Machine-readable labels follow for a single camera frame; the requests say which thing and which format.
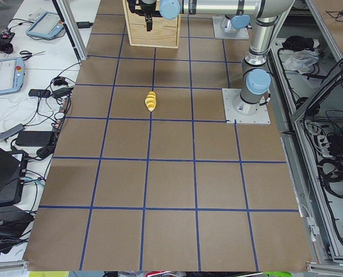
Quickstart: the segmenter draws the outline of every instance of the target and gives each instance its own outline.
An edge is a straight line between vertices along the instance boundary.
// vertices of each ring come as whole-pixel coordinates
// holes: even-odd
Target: green object
[[[69,271],[32,271],[29,277],[69,277]]]
[[[263,274],[266,274],[268,277],[292,277],[290,272],[284,271],[265,271]]]

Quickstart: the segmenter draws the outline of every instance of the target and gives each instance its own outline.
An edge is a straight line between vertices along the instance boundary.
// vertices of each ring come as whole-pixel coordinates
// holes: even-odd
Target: power strip
[[[332,158],[333,156],[331,156],[329,148],[330,148],[330,143],[327,140],[327,137],[319,134],[317,135],[317,142],[319,145],[319,148],[321,149],[320,152],[322,153],[322,156],[324,158]]]

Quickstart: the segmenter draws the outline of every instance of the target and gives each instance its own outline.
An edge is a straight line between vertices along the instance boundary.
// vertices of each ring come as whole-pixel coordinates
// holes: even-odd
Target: yellow toy banana
[[[156,108],[156,94],[153,91],[150,91],[147,94],[145,103],[146,103],[147,109],[151,112],[154,110],[154,108]]]

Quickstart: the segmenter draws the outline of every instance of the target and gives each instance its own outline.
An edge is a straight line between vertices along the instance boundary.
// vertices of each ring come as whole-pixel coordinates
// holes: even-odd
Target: black laptop
[[[27,161],[24,151],[6,152],[0,149],[0,206],[17,204],[21,200]]]

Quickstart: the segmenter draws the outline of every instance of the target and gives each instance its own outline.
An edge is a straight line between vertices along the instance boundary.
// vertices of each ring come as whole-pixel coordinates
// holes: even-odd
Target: blue joint cap
[[[160,13],[166,19],[175,19],[180,13],[180,4],[178,0],[161,0]]]
[[[235,29],[243,29],[246,26],[248,26],[248,24],[250,23],[250,16],[247,14],[244,14],[242,16],[234,16],[231,19],[231,25],[235,28]]]
[[[255,95],[261,95],[269,89],[271,77],[263,69],[254,69],[249,72],[246,84],[250,92]]]

